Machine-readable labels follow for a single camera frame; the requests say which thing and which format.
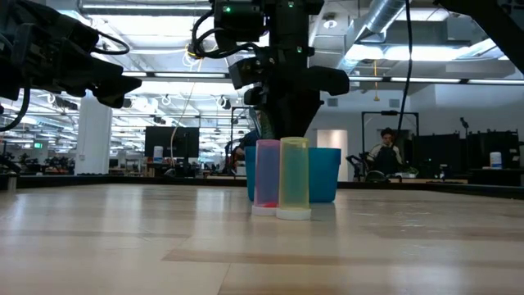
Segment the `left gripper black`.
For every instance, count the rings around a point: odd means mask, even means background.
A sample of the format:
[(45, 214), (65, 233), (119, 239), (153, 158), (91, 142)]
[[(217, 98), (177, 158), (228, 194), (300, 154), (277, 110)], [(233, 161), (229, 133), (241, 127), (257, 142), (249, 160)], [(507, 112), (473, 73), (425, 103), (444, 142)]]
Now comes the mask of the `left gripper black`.
[(92, 56), (99, 34), (61, 13), (35, 17), (17, 12), (10, 62), (37, 89), (84, 93), (111, 108), (121, 108), (129, 91), (142, 86), (139, 78)]

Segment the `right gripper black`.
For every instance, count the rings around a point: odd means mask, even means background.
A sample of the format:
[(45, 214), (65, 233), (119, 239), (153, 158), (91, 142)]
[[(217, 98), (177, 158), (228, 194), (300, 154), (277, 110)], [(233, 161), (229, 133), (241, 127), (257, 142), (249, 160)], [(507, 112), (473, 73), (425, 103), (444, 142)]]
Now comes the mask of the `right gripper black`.
[[(324, 66), (293, 69), (286, 63), (279, 63), (275, 57), (259, 53), (245, 58), (228, 67), (229, 77), (235, 89), (249, 84), (284, 84), (290, 88), (327, 92), (332, 96), (348, 93), (350, 79), (343, 70)], [(274, 138), (303, 137), (318, 109), (322, 106), (320, 92), (299, 92), (288, 103), (286, 127), (286, 103), (283, 99), (269, 98), (264, 104)]]

